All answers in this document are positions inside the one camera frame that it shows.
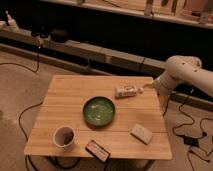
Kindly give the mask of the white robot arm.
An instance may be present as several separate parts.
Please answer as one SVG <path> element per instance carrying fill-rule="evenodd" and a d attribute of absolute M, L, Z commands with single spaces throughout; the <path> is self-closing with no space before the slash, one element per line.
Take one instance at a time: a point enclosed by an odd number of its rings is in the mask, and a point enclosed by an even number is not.
<path fill-rule="evenodd" d="M 183 82 L 213 97 L 213 71 L 203 69 L 201 60 L 194 56 L 169 57 L 164 72 L 153 81 L 152 85 L 158 94 L 167 96 Z"/>

